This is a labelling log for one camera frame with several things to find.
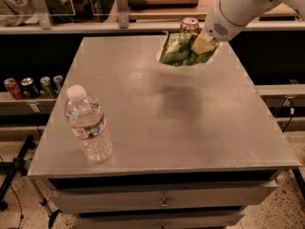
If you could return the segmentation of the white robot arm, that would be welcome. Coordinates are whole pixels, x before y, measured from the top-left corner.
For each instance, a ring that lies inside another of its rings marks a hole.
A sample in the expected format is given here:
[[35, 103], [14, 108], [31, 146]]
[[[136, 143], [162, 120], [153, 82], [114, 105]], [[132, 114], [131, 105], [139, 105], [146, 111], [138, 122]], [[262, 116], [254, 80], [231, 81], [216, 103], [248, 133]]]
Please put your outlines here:
[[279, 4], [285, 4], [301, 17], [305, 16], [305, 0], [218, 0], [209, 10], [192, 51], [196, 54], [212, 51], [219, 42], [232, 40], [256, 17]]

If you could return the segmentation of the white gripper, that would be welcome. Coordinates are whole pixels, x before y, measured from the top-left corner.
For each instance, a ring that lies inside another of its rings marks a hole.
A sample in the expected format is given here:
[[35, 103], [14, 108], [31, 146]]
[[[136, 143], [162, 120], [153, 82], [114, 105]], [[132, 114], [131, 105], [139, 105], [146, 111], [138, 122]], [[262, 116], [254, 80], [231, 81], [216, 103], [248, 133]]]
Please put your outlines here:
[[245, 28], [246, 22], [244, 0], [218, 0], [206, 16], [206, 32], [196, 37], [191, 50], [196, 54], [213, 51], [217, 41], [230, 41]]

